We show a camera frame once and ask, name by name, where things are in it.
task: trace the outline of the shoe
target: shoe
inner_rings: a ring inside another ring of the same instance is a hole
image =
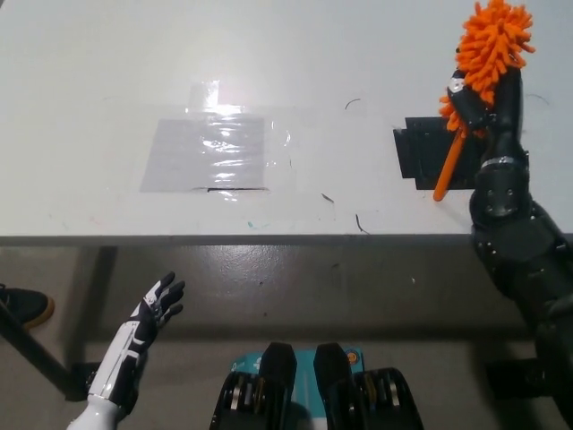
[[[0,301],[26,330],[45,323],[54,313],[54,299],[31,289],[6,288],[0,284]]]

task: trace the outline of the concrete floor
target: concrete floor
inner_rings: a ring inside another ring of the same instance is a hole
[[[533,350],[467,244],[0,248],[0,281],[56,300],[33,333],[66,363],[100,360],[170,270],[187,280],[185,309],[151,349],[123,430],[207,429],[230,363],[271,340],[338,340],[362,347],[369,368],[398,367],[427,430],[566,428],[550,400],[491,399],[481,363]],[[0,428],[65,429],[81,411],[5,342],[0,357]]]

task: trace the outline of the orange microfiber duster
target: orange microfiber duster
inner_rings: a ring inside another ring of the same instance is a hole
[[[527,45],[531,34],[526,29],[532,25],[531,14],[524,5],[511,6],[504,0],[490,0],[485,8],[476,3],[475,15],[464,24],[466,34],[462,36],[456,54],[458,69],[466,73],[465,84],[480,95],[488,108],[493,106],[495,86],[500,76],[507,72],[508,67],[526,65],[520,52],[535,51]],[[449,97],[442,97],[440,102],[445,104],[440,114],[449,118],[448,130],[456,132],[456,136],[433,193],[436,202],[446,195],[468,134]]]

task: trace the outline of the clear plastic sheet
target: clear plastic sheet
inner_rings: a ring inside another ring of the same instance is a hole
[[[293,143],[273,115],[280,110],[219,104],[218,82],[193,87],[189,107],[158,122],[141,190],[268,190],[269,172],[288,164]]]

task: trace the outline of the robotic hand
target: robotic hand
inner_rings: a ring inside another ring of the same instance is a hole
[[[170,272],[158,281],[117,331],[90,386],[88,407],[68,430],[115,430],[129,415],[147,362],[148,349],[158,331],[183,310],[183,281],[171,285]]]
[[[490,383],[502,398],[551,395],[573,428],[573,253],[529,193],[528,155],[520,143],[521,72],[510,68],[500,78],[492,109],[460,71],[448,94],[469,129],[484,130],[487,139],[469,205],[476,253],[535,336],[537,359],[502,365]]]

